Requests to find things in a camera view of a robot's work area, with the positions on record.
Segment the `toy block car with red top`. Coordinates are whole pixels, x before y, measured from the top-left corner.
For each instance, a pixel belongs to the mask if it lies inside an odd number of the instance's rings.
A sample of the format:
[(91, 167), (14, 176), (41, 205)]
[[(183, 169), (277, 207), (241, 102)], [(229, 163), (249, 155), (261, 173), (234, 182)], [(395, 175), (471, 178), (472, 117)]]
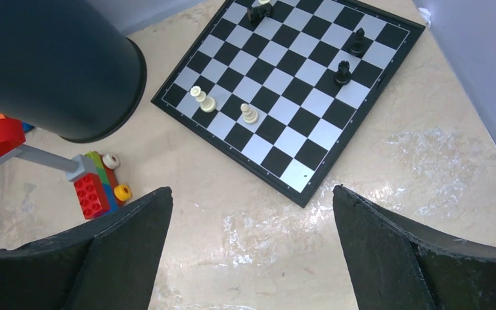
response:
[(25, 144), (22, 122), (0, 119), (0, 164), (19, 158), (63, 171), (73, 183), (78, 203), (86, 220), (93, 220), (121, 208), (132, 198), (131, 188), (119, 183), (114, 170), (120, 165), (115, 154), (90, 151), (71, 159)]

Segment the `fallen black chess piece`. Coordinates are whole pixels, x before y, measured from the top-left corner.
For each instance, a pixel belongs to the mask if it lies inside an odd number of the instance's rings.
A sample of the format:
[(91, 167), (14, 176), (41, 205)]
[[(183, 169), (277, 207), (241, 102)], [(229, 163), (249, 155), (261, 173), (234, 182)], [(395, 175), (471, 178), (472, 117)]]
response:
[(273, 6), (271, 3), (247, 7), (247, 18), (250, 23), (257, 23), (265, 17), (271, 17), (272, 13)]

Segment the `black and white chessboard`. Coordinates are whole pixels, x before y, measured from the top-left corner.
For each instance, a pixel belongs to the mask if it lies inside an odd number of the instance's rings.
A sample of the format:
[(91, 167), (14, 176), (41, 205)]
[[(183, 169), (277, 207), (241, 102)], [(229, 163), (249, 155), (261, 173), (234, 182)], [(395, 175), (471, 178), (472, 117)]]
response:
[[(212, 146), (305, 207), (424, 26), (360, 1), (272, 1), (273, 13), (247, 18), (258, 1), (226, 1), (152, 102)], [(365, 30), (366, 51), (349, 53)], [(349, 61), (351, 81), (335, 83)], [(216, 100), (203, 112), (198, 85)], [(247, 124), (240, 105), (258, 111)]]

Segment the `white chess piece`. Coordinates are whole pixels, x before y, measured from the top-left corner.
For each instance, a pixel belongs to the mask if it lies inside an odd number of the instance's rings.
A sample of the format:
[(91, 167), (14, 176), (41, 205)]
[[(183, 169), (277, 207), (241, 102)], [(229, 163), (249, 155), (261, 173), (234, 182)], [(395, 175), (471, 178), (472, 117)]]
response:
[(216, 100), (207, 95), (198, 85), (190, 89), (190, 95), (200, 104), (203, 112), (210, 113), (216, 109)]

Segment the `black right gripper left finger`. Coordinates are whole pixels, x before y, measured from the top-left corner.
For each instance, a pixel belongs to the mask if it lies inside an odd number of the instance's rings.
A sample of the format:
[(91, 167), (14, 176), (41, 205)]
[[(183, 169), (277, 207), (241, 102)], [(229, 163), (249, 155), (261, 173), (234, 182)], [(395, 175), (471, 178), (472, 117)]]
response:
[(173, 210), (156, 189), (109, 215), (0, 249), (0, 309), (147, 309)]

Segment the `black round bin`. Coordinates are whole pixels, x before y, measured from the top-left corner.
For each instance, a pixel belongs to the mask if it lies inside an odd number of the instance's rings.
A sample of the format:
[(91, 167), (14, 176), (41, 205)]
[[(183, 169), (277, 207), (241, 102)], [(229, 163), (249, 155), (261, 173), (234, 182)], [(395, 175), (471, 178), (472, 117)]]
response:
[(140, 48), (86, 1), (0, 1), (0, 113), (90, 143), (131, 117), (146, 82)]

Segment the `black chess bishop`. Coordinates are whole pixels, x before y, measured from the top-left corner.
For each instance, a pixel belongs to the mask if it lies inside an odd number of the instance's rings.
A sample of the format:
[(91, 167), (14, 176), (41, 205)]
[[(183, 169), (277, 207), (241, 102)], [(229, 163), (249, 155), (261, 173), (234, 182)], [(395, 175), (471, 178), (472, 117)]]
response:
[(361, 56), (366, 51), (366, 45), (364, 42), (365, 39), (365, 30), (360, 27), (355, 32), (355, 38), (353, 43), (349, 47), (349, 53), (354, 56)]

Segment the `white chess pawn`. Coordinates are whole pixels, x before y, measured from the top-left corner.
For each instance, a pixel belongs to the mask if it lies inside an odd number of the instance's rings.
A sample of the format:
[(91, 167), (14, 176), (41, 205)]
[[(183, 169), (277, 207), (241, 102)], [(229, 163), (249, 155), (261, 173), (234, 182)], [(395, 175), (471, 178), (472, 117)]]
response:
[(242, 119), (247, 124), (254, 124), (258, 121), (258, 111), (253, 109), (249, 104), (242, 103), (240, 105)]

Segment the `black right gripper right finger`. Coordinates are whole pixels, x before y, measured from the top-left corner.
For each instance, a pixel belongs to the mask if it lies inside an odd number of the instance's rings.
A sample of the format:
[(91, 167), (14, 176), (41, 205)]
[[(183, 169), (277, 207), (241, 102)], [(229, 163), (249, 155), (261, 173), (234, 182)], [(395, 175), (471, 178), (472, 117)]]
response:
[(496, 247), (438, 231), (341, 185), (333, 212), (360, 309), (496, 309)]

